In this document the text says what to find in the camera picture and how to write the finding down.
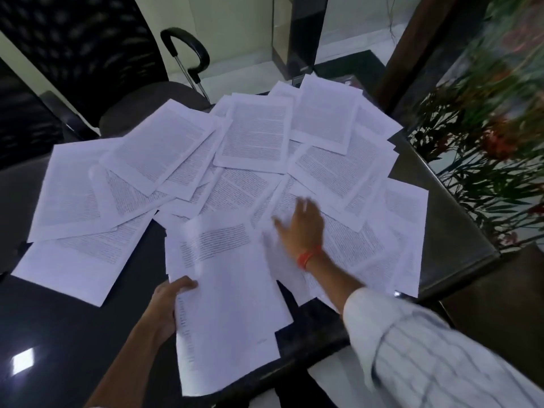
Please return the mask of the person's left hand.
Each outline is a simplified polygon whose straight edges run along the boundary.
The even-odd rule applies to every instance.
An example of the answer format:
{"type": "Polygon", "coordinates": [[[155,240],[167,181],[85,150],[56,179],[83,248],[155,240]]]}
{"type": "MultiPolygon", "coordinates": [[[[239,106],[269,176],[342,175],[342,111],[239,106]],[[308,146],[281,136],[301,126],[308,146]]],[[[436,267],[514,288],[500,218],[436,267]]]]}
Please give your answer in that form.
{"type": "Polygon", "coordinates": [[[178,296],[170,294],[170,281],[164,281],[155,289],[137,323],[139,329],[151,339],[155,350],[158,350],[176,330],[175,306],[178,296]]]}

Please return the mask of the person's right hand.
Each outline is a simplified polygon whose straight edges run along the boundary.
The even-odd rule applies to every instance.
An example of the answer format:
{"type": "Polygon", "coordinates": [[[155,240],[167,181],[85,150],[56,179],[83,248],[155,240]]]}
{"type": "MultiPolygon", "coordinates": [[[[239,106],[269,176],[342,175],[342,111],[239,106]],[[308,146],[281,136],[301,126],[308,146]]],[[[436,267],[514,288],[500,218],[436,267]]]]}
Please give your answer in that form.
{"type": "Polygon", "coordinates": [[[323,245],[324,219],[316,203],[309,198],[296,198],[296,205],[290,222],[292,236],[290,240],[280,240],[287,253],[296,261],[304,251],[323,245]]]}

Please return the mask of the stack of printed sheets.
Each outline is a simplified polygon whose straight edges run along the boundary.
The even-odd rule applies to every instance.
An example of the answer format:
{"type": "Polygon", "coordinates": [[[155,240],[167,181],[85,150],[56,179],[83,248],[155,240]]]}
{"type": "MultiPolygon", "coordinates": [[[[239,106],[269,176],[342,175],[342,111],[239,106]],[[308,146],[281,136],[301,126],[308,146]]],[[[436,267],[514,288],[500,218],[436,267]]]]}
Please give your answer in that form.
{"type": "Polygon", "coordinates": [[[197,282],[175,301],[182,396],[222,391],[279,360],[276,332],[293,318],[244,212],[206,212],[166,233],[169,281],[197,282]]]}

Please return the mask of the person's left forearm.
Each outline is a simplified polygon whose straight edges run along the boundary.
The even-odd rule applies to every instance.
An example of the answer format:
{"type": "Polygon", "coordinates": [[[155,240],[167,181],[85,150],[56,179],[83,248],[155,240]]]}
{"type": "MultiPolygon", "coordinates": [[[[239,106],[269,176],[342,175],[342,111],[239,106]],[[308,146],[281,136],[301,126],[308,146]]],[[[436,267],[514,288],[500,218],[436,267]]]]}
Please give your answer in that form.
{"type": "Polygon", "coordinates": [[[138,322],[84,408],[142,408],[160,346],[157,327],[138,322]]]}

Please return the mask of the person's right forearm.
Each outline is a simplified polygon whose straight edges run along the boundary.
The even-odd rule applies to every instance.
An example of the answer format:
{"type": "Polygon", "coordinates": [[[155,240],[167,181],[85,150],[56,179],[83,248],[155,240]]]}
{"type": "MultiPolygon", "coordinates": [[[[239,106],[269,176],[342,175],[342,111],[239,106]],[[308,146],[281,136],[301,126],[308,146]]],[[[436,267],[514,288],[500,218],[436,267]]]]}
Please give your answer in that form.
{"type": "Polygon", "coordinates": [[[512,308],[505,316],[475,299],[468,333],[451,328],[431,310],[382,295],[338,268],[322,252],[306,269],[341,312],[364,379],[403,408],[544,408],[544,390],[503,356],[526,356],[512,308]]]}

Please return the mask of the orange wrist thread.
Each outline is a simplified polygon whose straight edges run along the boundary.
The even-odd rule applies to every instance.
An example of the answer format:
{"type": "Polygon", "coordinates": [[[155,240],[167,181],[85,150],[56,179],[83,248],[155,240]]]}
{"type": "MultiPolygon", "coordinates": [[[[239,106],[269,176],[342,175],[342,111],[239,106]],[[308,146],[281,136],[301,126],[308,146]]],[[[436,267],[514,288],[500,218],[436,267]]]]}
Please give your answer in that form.
{"type": "Polygon", "coordinates": [[[316,245],[303,253],[300,253],[296,257],[296,264],[297,266],[302,269],[303,271],[306,271],[308,262],[313,259],[314,257],[319,257],[319,255],[323,252],[323,247],[321,245],[316,245]]]}

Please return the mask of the scattered pile of printed papers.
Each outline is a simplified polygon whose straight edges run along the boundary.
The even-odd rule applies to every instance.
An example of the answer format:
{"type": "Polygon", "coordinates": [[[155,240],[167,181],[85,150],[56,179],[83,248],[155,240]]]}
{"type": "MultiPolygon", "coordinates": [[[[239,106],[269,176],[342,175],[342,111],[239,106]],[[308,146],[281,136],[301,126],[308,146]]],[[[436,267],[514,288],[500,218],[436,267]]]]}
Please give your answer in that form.
{"type": "Polygon", "coordinates": [[[176,233],[240,210],[265,230],[300,195],[321,204],[333,258],[417,298],[429,193],[388,178],[400,130],[355,88],[314,75],[224,95],[209,114],[170,99],[126,139],[53,147],[12,275],[100,307],[152,219],[176,233]]]}

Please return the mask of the green plant with red flowers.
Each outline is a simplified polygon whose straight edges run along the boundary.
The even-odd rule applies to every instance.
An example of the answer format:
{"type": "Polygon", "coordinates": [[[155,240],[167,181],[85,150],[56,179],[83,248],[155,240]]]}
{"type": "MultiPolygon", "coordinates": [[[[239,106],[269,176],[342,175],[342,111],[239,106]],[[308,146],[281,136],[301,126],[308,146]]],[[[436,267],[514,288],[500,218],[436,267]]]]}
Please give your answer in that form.
{"type": "Polygon", "coordinates": [[[489,0],[409,140],[501,253],[544,252],[544,0],[489,0]]]}

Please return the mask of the dark mesh chair back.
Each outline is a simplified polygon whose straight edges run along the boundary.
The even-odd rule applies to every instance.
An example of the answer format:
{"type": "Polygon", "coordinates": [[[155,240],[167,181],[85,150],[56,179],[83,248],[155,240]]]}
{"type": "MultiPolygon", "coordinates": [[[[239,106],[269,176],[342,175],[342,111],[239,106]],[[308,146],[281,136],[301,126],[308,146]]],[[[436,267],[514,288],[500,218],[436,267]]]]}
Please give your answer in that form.
{"type": "Polygon", "coordinates": [[[0,58],[0,170],[64,142],[62,122],[0,58]]]}

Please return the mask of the brown wooden pillar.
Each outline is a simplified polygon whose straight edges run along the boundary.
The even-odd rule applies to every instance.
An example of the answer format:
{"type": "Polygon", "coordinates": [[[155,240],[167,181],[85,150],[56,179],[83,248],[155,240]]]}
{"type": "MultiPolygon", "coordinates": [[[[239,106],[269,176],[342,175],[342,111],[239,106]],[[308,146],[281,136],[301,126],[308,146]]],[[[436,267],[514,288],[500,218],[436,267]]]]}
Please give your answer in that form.
{"type": "Polygon", "coordinates": [[[480,32],[489,1],[420,1],[372,94],[387,115],[415,121],[416,105],[480,32]]]}

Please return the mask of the black mesh office chair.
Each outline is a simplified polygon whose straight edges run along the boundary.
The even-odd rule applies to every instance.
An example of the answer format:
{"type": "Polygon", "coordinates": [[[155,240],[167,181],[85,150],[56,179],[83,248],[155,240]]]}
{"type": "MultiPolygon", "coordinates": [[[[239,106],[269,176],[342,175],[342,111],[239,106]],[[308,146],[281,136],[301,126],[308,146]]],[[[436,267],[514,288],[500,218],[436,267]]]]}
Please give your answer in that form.
{"type": "Polygon", "coordinates": [[[102,137],[127,134],[170,99],[212,106],[199,78],[204,45],[179,27],[160,32],[190,86],[169,81],[135,0],[0,0],[0,32],[102,137]]]}

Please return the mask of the glass partition with dark frame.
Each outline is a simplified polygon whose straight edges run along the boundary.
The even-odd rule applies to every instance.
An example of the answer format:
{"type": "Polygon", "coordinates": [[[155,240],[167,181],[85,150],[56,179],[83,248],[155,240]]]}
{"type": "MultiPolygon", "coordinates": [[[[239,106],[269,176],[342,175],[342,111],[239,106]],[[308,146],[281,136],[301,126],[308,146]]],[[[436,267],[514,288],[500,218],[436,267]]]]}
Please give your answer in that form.
{"type": "Polygon", "coordinates": [[[313,71],[329,0],[273,0],[272,60],[284,80],[313,71]]]}

